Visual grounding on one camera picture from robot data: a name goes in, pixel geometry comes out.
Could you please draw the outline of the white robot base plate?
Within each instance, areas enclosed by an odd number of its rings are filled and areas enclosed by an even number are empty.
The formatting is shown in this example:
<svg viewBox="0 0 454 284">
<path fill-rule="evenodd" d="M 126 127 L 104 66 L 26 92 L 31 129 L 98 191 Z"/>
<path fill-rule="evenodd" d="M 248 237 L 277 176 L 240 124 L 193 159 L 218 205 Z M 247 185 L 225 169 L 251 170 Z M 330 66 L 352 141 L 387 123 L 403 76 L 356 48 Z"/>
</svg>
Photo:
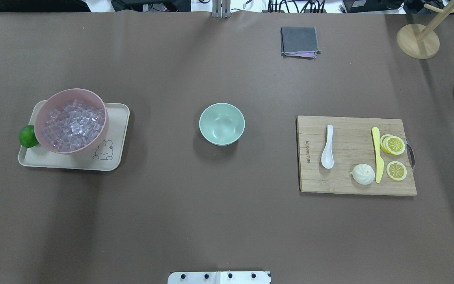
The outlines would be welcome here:
<svg viewBox="0 0 454 284">
<path fill-rule="evenodd" d="M 174 272 L 168 284 L 270 284 L 272 277 L 266 271 L 193 271 Z"/>
</svg>

